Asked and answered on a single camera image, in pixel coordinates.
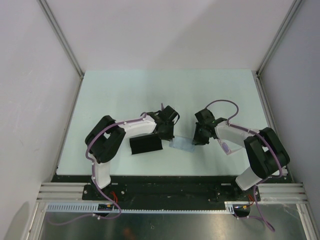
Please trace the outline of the light blue cleaning cloth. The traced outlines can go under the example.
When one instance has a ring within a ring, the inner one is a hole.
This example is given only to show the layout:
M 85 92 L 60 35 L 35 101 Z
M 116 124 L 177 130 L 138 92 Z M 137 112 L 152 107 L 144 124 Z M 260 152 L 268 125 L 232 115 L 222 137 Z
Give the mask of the light blue cleaning cloth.
M 185 152 L 193 153 L 195 151 L 195 145 L 191 138 L 176 136 L 169 142 L 169 147 L 182 150 Z

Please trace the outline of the pink purple sunglasses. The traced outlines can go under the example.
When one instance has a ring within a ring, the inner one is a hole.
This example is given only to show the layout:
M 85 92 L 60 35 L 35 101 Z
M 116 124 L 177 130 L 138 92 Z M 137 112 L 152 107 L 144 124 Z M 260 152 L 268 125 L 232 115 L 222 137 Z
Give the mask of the pink purple sunglasses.
M 230 147 L 227 145 L 226 142 L 222 141 L 220 138 L 217 139 L 217 142 L 219 143 L 220 147 L 222 148 L 222 150 L 224 151 L 224 153 L 228 156 L 231 155 L 233 153 L 236 153 L 238 151 L 240 151 L 242 149 L 242 147 L 237 148 L 237 149 L 230 149 Z

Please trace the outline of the black glasses case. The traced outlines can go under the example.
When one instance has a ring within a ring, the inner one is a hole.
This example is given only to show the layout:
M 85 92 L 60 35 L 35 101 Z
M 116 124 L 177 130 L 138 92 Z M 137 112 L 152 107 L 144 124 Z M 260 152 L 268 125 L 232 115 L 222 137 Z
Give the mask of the black glasses case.
M 160 151 L 163 149 L 162 140 L 157 134 L 132 137 L 129 139 L 129 145 L 132 155 Z

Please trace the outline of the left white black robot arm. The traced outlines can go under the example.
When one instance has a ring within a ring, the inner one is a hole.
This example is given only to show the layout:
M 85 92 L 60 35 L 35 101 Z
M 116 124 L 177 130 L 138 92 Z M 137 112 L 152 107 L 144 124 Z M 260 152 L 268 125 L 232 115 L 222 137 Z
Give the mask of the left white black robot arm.
M 123 141 L 129 139 L 133 155 L 159 151 L 162 141 L 172 141 L 179 113 L 171 106 L 161 106 L 158 111 L 142 112 L 136 119 L 116 121 L 103 116 L 85 138 L 85 157 L 91 161 L 93 194 L 100 200 L 110 196 L 111 161 Z

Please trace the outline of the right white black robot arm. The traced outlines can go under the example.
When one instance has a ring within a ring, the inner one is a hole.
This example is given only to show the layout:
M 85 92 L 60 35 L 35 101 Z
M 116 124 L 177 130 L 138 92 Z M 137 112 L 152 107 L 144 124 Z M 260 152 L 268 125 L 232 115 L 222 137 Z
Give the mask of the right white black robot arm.
M 195 114 L 197 122 L 192 143 L 204 146 L 210 139 L 218 140 L 223 151 L 229 155 L 229 141 L 245 149 L 249 167 L 238 175 L 230 188 L 231 196 L 242 201 L 249 194 L 249 189 L 263 183 L 271 177 L 281 178 L 283 167 L 289 164 L 290 157 L 275 131 L 266 127 L 252 130 L 230 123 L 225 118 L 215 118 L 213 113 L 204 108 Z

